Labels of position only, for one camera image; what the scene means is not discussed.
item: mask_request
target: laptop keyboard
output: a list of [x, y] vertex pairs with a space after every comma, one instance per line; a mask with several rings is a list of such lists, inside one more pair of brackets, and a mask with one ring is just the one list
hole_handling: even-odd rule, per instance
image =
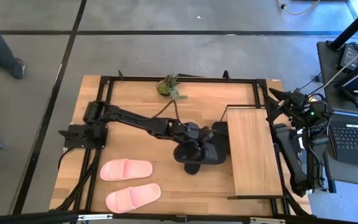
[[336, 149], [358, 151], [358, 128], [330, 127]]

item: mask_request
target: shoe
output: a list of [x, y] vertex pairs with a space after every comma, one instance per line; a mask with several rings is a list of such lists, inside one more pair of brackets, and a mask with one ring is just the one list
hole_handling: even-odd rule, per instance
[[153, 165], [149, 161], [115, 159], [107, 162], [100, 170], [100, 178], [107, 181], [144, 178], [152, 175]]
[[16, 79], [22, 79], [24, 77], [24, 72], [25, 72], [25, 62], [20, 58], [15, 58], [15, 59], [16, 59], [17, 63], [20, 65], [20, 67], [22, 68], [22, 71], [20, 74], [13, 75], [11, 73], [11, 75]]
[[128, 187], [109, 194], [106, 205], [114, 213], [125, 213], [159, 199], [161, 188], [158, 184]]

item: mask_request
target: wooden table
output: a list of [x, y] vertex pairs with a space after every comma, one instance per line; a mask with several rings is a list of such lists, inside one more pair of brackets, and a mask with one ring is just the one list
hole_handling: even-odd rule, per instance
[[[78, 95], [73, 120], [83, 124], [82, 117], [89, 101], [96, 99], [100, 76], [84, 76]], [[111, 104], [120, 106], [143, 116], [153, 116], [170, 99], [156, 92], [157, 82], [115, 81], [112, 89]], [[282, 90], [280, 80], [267, 80], [268, 87]], [[182, 122], [192, 121], [202, 126], [211, 126], [221, 119], [227, 105], [254, 105], [253, 87], [246, 83], [200, 83], [189, 82], [178, 85], [179, 91], [188, 99], [178, 101], [178, 111]], [[174, 108], [169, 107], [160, 117], [174, 118]], [[287, 123], [281, 116], [278, 123]], [[153, 164], [153, 174], [144, 179], [106, 182], [99, 178], [93, 195], [93, 212], [109, 212], [105, 199], [115, 190], [148, 183], [157, 183], [162, 189], [161, 197], [153, 203], [140, 207], [133, 213], [144, 214], [186, 214], [186, 215], [227, 215], [227, 216], [271, 216], [270, 200], [228, 200], [236, 194], [233, 168], [230, 156], [217, 166], [202, 165], [196, 175], [186, 174], [183, 164], [173, 158], [173, 141], [158, 140], [145, 131], [121, 123], [108, 123], [109, 132], [106, 147], [102, 150], [99, 169], [112, 159], [138, 159]], [[78, 182], [84, 149], [75, 149], [62, 160], [53, 191], [50, 208], [59, 206]], [[282, 159], [283, 173], [287, 188], [290, 173]], [[85, 186], [83, 198], [88, 187]], [[299, 198], [298, 203], [311, 213], [307, 197]], [[277, 200], [278, 210], [282, 213], [281, 200]], [[85, 200], [80, 208], [85, 207]]]

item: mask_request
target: wooden board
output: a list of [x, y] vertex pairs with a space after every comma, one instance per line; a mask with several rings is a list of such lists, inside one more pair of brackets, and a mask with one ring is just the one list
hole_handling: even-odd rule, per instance
[[[73, 115], [75, 124], [83, 123], [82, 117], [86, 105], [89, 101], [96, 99], [99, 81], [100, 76], [84, 76]], [[111, 103], [144, 116], [154, 115], [162, 109], [168, 99], [156, 95], [155, 83], [143, 84], [144, 82], [115, 82]], [[210, 126], [221, 118], [226, 105], [255, 103], [252, 85], [182, 84], [179, 85], [180, 91], [189, 96], [187, 100], [179, 101], [178, 104], [180, 119], [184, 122], [194, 121], [200, 126]], [[211, 102], [213, 102], [213, 106], [203, 109], [206, 105], [211, 105]], [[173, 107], [169, 107], [162, 114], [162, 116], [169, 117], [174, 115]], [[103, 182], [98, 178], [91, 208], [93, 211], [108, 212], [105, 198], [114, 190], [156, 182], [163, 190], [162, 197], [155, 203], [134, 210], [134, 213], [259, 216], [272, 214], [269, 200], [226, 199], [226, 197], [234, 195], [230, 157], [221, 165], [203, 166], [199, 174], [187, 176], [183, 172], [183, 165], [173, 160], [172, 150], [175, 146], [173, 142], [156, 140], [141, 130], [123, 124], [109, 123], [108, 125], [109, 138], [101, 156], [100, 167], [108, 160], [130, 157], [131, 159], [150, 160], [155, 166], [155, 172], [147, 179], [122, 182]], [[83, 149], [75, 149], [62, 160], [50, 208], [59, 206], [75, 187], [80, 175], [83, 154]], [[83, 198], [86, 197], [86, 193], [87, 186], [85, 186]], [[84, 208], [84, 205], [85, 200], [82, 200], [80, 208]]]
[[226, 113], [236, 195], [283, 195], [266, 110]]

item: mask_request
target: white cable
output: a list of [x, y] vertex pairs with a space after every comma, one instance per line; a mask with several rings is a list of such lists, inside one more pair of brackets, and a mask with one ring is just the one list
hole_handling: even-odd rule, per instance
[[[284, 9], [291, 15], [294, 15], [294, 16], [299, 16], [307, 11], [309, 11], [310, 9], [314, 8], [315, 6], [317, 6], [317, 4], [320, 2], [321, 0], [317, 0], [313, 5], [310, 6], [310, 8], [308, 8], [307, 10], [303, 11], [303, 12], [299, 12], [299, 13], [294, 13], [294, 12], [291, 12], [287, 9], [287, 7], [285, 6]], [[277, 0], [277, 2], [279, 3], [280, 7], [282, 5], [284, 5], [280, 0]]]
[[320, 89], [318, 93], [323, 91], [345, 68], [347, 68], [356, 59], [358, 59], [358, 55], [354, 59], [352, 59], [349, 63], [347, 63], [345, 66], [343, 66], [343, 68], [341, 68], [340, 71], [337, 72], [337, 74], [335, 74], [325, 85], [323, 85], [323, 87]]

